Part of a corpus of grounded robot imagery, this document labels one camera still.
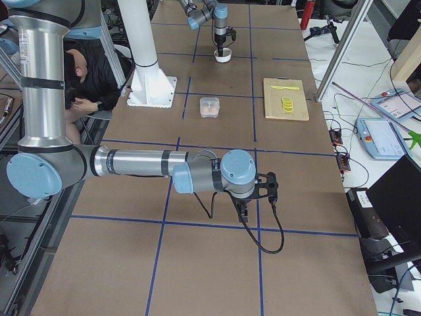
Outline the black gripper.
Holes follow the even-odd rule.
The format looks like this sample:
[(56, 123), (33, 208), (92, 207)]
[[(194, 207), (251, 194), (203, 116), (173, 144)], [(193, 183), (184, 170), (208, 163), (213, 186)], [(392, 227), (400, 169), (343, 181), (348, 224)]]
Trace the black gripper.
[(237, 210), (237, 216), (239, 221), (248, 221), (248, 206), (247, 204), (252, 198), (238, 198), (230, 195), (235, 209)]
[(226, 36), (224, 34), (223, 35), (219, 35), (219, 34), (215, 35), (215, 43), (216, 43), (217, 49), (223, 49), (223, 45), (224, 45), (225, 41), (226, 41)]

